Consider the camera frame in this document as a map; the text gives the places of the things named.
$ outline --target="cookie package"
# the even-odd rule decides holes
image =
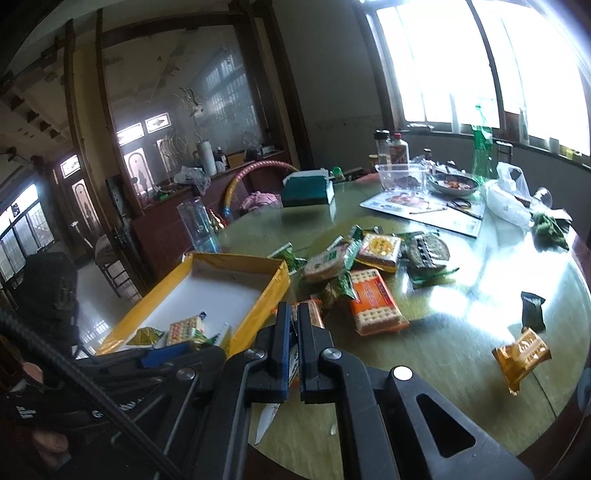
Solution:
[[[409,325],[376,268],[351,272],[356,300],[349,302],[357,333],[396,332]]]

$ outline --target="green cloth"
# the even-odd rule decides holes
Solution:
[[[556,219],[542,212],[534,213],[532,218],[534,220],[534,245],[540,248],[557,245],[565,250],[569,249]]]

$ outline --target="magazine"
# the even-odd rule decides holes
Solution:
[[[454,205],[453,201],[457,201],[462,207]],[[478,192],[465,199],[452,199],[435,192],[411,193],[396,190],[382,192],[360,203],[360,206],[474,238],[478,236],[482,220],[458,209],[468,211],[481,218],[486,209],[485,202]]]

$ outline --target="tiled floor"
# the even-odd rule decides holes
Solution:
[[[111,270],[114,273],[117,264]],[[97,350],[112,328],[131,310],[134,302],[129,299],[129,290],[120,289],[122,296],[118,297],[93,262],[78,270],[78,327],[80,339],[91,353]]]

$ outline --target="plate of food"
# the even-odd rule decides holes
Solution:
[[[457,173],[434,173],[428,180],[438,192],[454,197],[467,197],[478,188],[476,180]]]

